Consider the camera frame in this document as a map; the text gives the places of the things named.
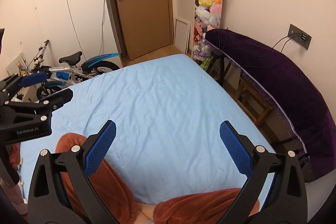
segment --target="silver screw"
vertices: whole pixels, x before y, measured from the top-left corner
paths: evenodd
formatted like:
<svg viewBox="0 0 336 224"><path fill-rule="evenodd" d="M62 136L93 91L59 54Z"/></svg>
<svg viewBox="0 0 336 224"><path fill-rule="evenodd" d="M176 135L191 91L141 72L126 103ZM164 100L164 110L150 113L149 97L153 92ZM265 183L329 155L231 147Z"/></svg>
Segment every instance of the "silver screw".
<svg viewBox="0 0 336 224"><path fill-rule="evenodd" d="M258 145L258 146L256 147L256 150L257 150L259 153L263 153L263 152L265 152L265 147L263 147L263 146L261 146L261 145Z"/></svg>
<svg viewBox="0 0 336 224"><path fill-rule="evenodd" d="M71 151L72 152L78 152L80 150L80 146L79 145L74 145L73 147L71 147Z"/></svg>
<svg viewBox="0 0 336 224"><path fill-rule="evenodd" d="M291 158L294 158L295 157L295 152L290 150L288 151L288 156L290 156Z"/></svg>
<svg viewBox="0 0 336 224"><path fill-rule="evenodd" d="M43 149L40 153L41 156L45 156L48 153L47 149Z"/></svg>

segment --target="bicycle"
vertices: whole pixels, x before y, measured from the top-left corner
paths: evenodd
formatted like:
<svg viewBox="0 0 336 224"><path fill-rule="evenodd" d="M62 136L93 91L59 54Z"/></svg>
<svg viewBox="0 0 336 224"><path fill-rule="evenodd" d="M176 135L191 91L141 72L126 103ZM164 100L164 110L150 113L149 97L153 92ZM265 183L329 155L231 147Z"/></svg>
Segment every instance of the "bicycle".
<svg viewBox="0 0 336 224"><path fill-rule="evenodd" d="M43 55L49 42L50 41L47 40L44 42L45 45L39 48L39 52L33 59L35 65L30 71L30 74L45 72L48 75L48 80L42 83L36 90L36 96L39 100L60 91L60 87L66 84L75 85L97 75L120 69L115 63L106 61L108 58L118 56L118 53L102 54L92 57L85 61L80 67L77 67L83 54L81 51L58 60L60 64L67 63L69 67L43 66Z"/></svg>

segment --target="door frame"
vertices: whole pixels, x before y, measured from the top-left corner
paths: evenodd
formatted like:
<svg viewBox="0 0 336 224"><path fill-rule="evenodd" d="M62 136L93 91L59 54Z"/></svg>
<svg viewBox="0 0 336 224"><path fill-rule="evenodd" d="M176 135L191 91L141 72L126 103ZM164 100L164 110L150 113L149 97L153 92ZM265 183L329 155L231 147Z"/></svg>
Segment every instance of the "door frame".
<svg viewBox="0 0 336 224"><path fill-rule="evenodd" d="M121 57L126 57L127 49L125 46L124 34L121 28L121 21L117 6L117 0L106 0L107 8L110 16L112 30L117 44L118 51ZM173 15L173 0L168 0L169 25L170 25L170 44L174 44L174 15Z"/></svg>

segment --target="bicycle wheel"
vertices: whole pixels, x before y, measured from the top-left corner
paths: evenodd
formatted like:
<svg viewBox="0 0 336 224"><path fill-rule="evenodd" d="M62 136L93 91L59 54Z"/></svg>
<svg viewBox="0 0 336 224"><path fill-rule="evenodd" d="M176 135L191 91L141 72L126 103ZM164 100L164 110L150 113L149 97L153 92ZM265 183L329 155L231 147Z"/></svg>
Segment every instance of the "bicycle wheel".
<svg viewBox="0 0 336 224"><path fill-rule="evenodd" d="M89 75L102 75L104 73L120 69L115 63L110 61L100 61L87 69Z"/></svg>
<svg viewBox="0 0 336 224"><path fill-rule="evenodd" d="M50 95L50 94L53 94L57 91L60 91L62 90L59 86L49 86L48 83L46 83L44 85L44 88L43 86L40 86L37 91L36 91L36 96L37 96L37 99L41 100L42 98Z"/></svg>

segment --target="wooden floor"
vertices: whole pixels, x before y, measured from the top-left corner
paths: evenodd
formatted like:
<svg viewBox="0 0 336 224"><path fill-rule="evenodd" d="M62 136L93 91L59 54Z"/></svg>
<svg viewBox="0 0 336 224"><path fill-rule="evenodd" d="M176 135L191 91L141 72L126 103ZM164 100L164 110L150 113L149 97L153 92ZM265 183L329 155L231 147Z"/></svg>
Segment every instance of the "wooden floor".
<svg viewBox="0 0 336 224"><path fill-rule="evenodd" d="M158 59L161 57L165 57L165 56L170 56L170 55L174 55L174 54L181 54L182 52L180 52L180 50L178 48L176 48L174 45L168 45L166 47L160 48L156 51L150 52L148 54L145 54L143 56L140 56L134 60L129 60L128 57L122 57L121 58L121 62L123 64L124 67L126 66L130 66L130 65L134 65L134 64L138 64L141 62L145 62L145 61L149 61L149 60L153 60L153 59Z"/></svg>

